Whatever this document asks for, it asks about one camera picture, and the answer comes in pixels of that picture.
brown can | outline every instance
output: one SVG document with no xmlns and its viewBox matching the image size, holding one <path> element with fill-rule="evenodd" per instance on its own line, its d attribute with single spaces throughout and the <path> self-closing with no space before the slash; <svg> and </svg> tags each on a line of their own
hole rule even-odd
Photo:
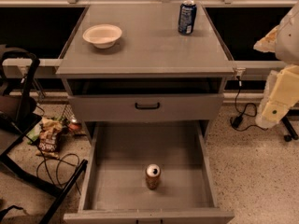
<svg viewBox="0 0 299 224">
<path fill-rule="evenodd" d="M 161 169 L 157 164 L 150 164 L 146 169 L 146 182 L 149 189 L 157 189 L 160 183 Z"/>
</svg>

dark blue can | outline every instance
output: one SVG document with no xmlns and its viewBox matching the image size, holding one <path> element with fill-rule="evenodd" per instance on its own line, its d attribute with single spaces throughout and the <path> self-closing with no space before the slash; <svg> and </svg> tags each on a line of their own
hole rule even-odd
<svg viewBox="0 0 299 224">
<path fill-rule="evenodd" d="M 197 6 L 193 0 L 184 1 L 180 6 L 178 17 L 178 32 L 189 35 L 193 32 Z"/>
</svg>

drawer handle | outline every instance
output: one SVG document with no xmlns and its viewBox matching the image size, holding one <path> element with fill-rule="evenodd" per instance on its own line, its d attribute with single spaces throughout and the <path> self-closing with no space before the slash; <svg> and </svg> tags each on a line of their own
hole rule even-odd
<svg viewBox="0 0 299 224">
<path fill-rule="evenodd" d="M 160 103 L 158 102 L 155 105 L 140 105 L 139 103 L 135 103 L 135 108 L 136 109 L 142 109 L 142 110 L 145 110 L 145 109 L 158 109 L 158 108 L 160 108 Z"/>
</svg>

gray tabletop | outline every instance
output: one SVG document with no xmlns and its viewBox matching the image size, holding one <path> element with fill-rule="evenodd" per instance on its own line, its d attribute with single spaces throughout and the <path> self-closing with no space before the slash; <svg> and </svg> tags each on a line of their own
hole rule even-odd
<svg viewBox="0 0 299 224">
<path fill-rule="evenodd" d="M 57 74 L 232 73 L 201 6 L 191 35 L 178 32 L 179 6 L 179 1 L 91 4 Z M 83 33 L 97 24 L 122 29 L 114 47 L 97 49 L 83 40 Z"/>
</svg>

cabinet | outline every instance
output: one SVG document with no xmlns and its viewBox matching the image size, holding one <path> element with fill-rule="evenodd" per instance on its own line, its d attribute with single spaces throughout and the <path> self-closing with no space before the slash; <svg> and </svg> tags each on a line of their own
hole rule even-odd
<svg viewBox="0 0 299 224">
<path fill-rule="evenodd" d="M 227 223 L 217 207 L 205 140 L 233 69 L 206 13 L 178 33 L 180 2 L 91 5 L 58 75 L 92 148 L 78 212 L 67 223 Z M 97 23 L 117 24 L 111 49 L 84 43 Z M 145 185 L 147 165 L 161 185 Z"/>
</svg>

